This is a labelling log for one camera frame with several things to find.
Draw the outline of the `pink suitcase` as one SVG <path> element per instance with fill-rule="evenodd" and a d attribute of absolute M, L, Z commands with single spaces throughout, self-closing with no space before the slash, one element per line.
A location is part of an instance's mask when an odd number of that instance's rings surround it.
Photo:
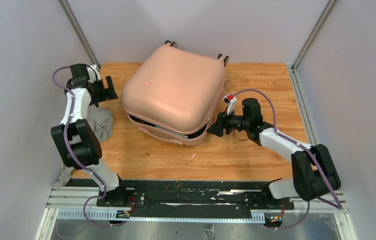
<path fill-rule="evenodd" d="M 223 54 L 195 54 L 165 41 L 122 89 L 128 119 L 139 131 L 161 141 L 200 144 L 224 92 L 229 59 Z"/>

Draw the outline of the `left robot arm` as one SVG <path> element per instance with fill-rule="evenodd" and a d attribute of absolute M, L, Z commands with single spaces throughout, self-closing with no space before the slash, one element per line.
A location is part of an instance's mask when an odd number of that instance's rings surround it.
<path fill-rule="evenodd" d="M 68 66 L 72 77 L 65 85 L 67 105 L 59 125 L 51 136 L 65 166 L 83 170 L 99 186 L 98 198 L 106 203 L 124 206 L 130 199 L 124 181 L 102 159 L 102 148 L 88 123 L 89 106 L 118 98 L 112 78 L 103 83 L 95 65 L 77 63 Z"/>

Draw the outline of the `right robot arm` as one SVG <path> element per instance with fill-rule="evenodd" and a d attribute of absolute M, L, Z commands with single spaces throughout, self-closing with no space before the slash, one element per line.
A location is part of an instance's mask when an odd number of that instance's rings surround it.
<path fill-rule="evenodd" d="M 340 189 L 341 181 L 325 145 L 300 142 L 265 122 L 255 98 L 242 101 L 241 115 L 234 113 L 236 98 L 233 95 L 225 95 L 223 101 L 227 108 L 218 114 L 208 133 L 222 137 L 234 130 L 245 132 L 250 141 L 274 151 L 291 164 L 292 178 L 272 180 L 261 189 L 259 198 L 266 208 L 275 208 L 284 198 L 311 201 L 326 194 L 333 196 L 333 206 L 341 207 L 335 193 Z"/>

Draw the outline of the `grey cloth garment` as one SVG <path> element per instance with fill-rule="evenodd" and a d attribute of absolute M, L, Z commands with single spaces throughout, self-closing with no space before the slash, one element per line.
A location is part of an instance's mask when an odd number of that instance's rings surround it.
<path fill-rule="evenodd" d="M 103 143 L 111 137 L 113 131 L 113 113 L 110 110 L 91 105 L 88 107 L 87 121 L 99 143 Z M 61 174 L 52 186 L 65 186 L 70 181 L 74 171 L 74 167 L 68 167 L 64 163 L 61 163 Z"/>

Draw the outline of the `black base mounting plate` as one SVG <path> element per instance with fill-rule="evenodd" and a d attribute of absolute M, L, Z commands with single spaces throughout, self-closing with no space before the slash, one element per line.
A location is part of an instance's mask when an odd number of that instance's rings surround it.
<path fill-rule="evenodd" d="M 264 181 L 134 180 L 124 184 L 135 204 L 134 217 L 175 219 L 249 219 L 251 211 L 294 209 L 288 198 L 265 203 L 261 198 Z"/>

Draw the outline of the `aluminium frame rails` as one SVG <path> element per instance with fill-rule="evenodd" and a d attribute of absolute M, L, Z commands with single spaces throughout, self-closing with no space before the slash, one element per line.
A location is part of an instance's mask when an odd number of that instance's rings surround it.
<path fill-rule="evenodd" d="M 92 187 L 58 187 L 49 197 L 37 239 L 48 240 L 57 220 L 98 221 L 105 226 L 118 222 L 182 222 L 260 224 L 273 231 L 289 213 L 298 217 L 289 229 L 299 226 L 313 213 L 333 215 L 336 230 L 343 240 L 357 238 L 346 208 L 337 209 L 326 196 L 305 202 L 286 197 L 266 205 L 259 199 L 258 189 L 158 189 L 129 190 L 129 199 L 122 206 L 99 199 Z"/>

